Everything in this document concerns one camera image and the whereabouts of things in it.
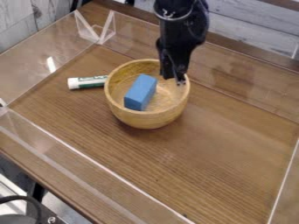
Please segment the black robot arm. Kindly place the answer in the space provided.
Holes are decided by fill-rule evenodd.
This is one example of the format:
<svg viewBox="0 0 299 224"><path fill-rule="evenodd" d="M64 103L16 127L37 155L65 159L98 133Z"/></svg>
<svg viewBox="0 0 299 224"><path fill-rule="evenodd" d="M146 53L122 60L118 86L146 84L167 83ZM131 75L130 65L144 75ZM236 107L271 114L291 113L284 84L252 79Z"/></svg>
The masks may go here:
<svg viewBox="0 0 299 224"><path fill-rule="evenodd" d="M155 0L154 14L160 27L160 37L155 42L160 75L182 85L186 83L192 51L206 41L210 6L206 0Z"/></svg>

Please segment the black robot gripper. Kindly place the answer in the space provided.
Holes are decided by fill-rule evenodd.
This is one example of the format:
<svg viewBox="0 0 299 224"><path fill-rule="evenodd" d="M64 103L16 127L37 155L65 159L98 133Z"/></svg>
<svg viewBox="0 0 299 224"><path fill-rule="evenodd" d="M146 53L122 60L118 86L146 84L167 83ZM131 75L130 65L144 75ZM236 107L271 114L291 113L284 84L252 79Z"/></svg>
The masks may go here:
<svg viewBox="0 0 299 224"><path fill-rule="evenodd" d="M192 51L206 41L210 6L206 3L156 3L154 13L160 20L160 75L166 80L175 78L180 86L186 84Z"/></svg>

